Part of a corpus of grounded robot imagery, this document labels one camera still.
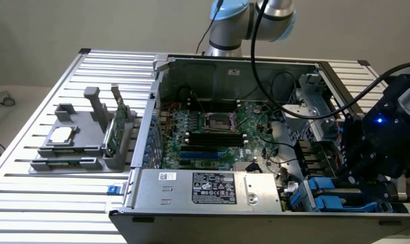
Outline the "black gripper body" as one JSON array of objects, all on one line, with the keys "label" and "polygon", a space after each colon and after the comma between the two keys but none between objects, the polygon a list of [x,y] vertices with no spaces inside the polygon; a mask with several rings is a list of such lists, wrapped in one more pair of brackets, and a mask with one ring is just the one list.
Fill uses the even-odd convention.
[{"label": "black gripper body", "polygon": [[345,120],[342,149],[373,149],[374,177],[410,178],[410,115],[398,98],[410,89],[410,74],[400,75],[363,118]]}]

